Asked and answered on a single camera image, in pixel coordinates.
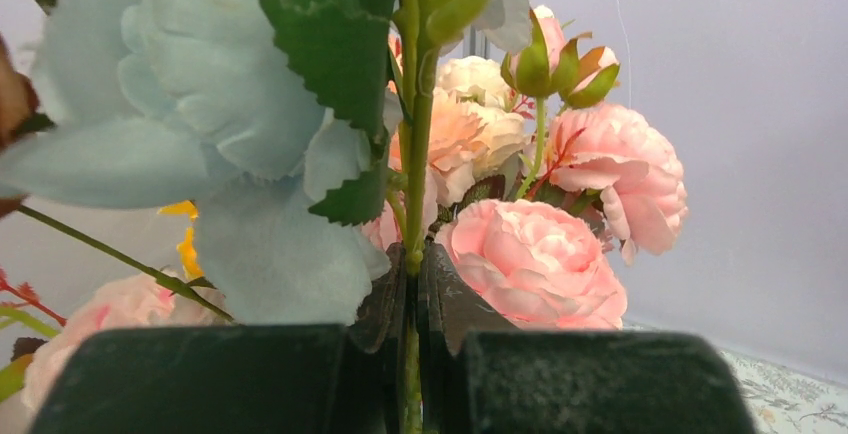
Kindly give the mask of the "light blue flower stem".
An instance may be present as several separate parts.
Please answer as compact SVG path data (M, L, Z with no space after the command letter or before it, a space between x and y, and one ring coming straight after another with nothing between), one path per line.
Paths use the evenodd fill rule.
M475 27L530 43L529 0L34 0L40 101L1 152L3 198L93 209L183 201L204 284L114 282L42 345L32 424L71 357L112 330L344 325L404 255L396 433L424 427L417 297L434 88Z

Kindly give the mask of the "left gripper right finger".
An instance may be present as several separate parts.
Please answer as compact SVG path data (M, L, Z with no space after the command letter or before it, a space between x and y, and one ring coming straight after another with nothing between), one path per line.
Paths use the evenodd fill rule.
M704 339L522 330L430 245L419 278L424 427L433 433L751 433L728 364Z

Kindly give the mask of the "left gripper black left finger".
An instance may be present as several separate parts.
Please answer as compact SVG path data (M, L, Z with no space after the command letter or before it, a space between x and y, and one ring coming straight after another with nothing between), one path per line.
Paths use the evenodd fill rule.
M396 433L404 251L344 325L112 330L85 341L32 431Z

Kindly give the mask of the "pink rose stem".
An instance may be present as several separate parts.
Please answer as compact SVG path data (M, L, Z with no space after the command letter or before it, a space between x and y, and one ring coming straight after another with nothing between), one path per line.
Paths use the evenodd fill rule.
M601 242L581 219L542 202L485 199L436 242L461 279L524 329L619 329L628 307Z

